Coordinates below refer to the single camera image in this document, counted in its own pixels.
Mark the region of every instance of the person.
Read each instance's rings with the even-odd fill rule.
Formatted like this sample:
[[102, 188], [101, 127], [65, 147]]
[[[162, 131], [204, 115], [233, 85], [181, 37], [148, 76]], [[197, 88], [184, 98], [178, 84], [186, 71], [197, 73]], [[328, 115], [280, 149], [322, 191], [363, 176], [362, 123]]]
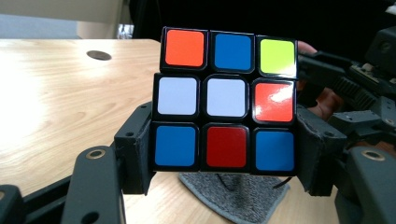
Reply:
[[[315, 53], [317, 50], [304, 41], [298, 41], [298, 51], [301, 53]], [[297, 90], [300, 91], [304, 88], [304, 81], [297, 83]], [[311, 112], [320, 118], [327, 120], [335, 111], [337, 111], [344, 103], [343, 99], [338, 96], [334, 91], [325, 88], [317, 99], [317, 105], [308, 108]], [[396, 158], [396, 146], [390, 143], [380, 141], [376, 145], [370, 145], [367, 142], [361, 141], [356, 143], [354, 147], [374, 147], [388, 152], [391, 156]]]

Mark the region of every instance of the light wood surface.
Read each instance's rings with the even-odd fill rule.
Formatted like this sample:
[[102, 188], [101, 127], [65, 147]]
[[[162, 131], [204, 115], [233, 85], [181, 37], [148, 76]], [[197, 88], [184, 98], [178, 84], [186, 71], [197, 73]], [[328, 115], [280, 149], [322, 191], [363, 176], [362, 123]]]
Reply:
[[[95, 60], [89, 50], [112, 59]], [[151, 100], [159, 59], [153, 40], [0, 40], [0, 184], [27, 195], [71, 175], [81, 151], [108, 146]], [[124, 200], [129, 224], [229, 223], [177, 173], [156, 174], [148, 196]], [[270, 223], [338, 223], [333, 200], [334, 193], [310, 197], [295, 177]]]

